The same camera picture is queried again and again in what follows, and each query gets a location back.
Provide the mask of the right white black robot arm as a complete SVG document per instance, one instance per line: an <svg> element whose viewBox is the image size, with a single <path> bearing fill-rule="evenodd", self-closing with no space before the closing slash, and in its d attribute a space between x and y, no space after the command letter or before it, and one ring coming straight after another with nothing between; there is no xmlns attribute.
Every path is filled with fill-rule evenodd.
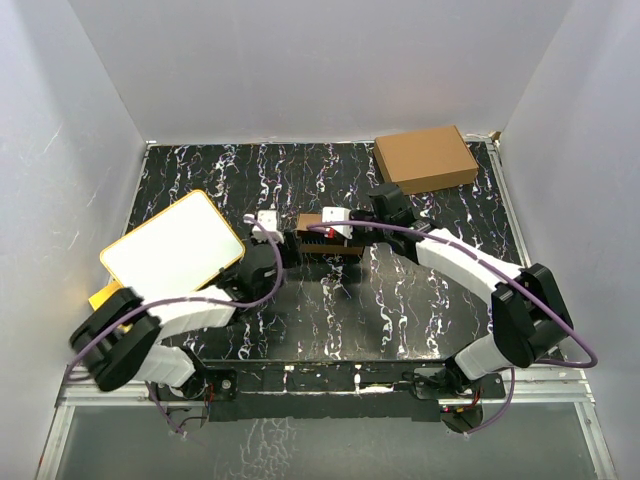
<svg viewBox="0 0 640 480"><path fill-rule="evenodd" d="M551 271L507 263L421 219L399 186L369 193L376 223L393 225L376 238L417 265L434 269L475 294L490 308L492 332L446 359L429 382L457 396L478 389L482 377L510 367L527 368L568 337L573 326Z"/></svg>

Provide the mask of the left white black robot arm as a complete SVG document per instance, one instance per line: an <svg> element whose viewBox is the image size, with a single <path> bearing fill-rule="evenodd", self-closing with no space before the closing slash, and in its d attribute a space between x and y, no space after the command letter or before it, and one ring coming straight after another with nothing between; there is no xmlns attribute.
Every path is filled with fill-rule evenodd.
<svg viewBox="0 0 640 480"><path fill-rule="evenodd" d="M200 396L207 383L203 364L186 349L162 341L193 330L224 328L235 314L268 302L284 271L300 261L294 232L272 237L274 245L252 234L242 260L186 297L145 304L131 288L116 290L69 339L98 389L110 392L136 380L165 384L186 399Z"/></svg>

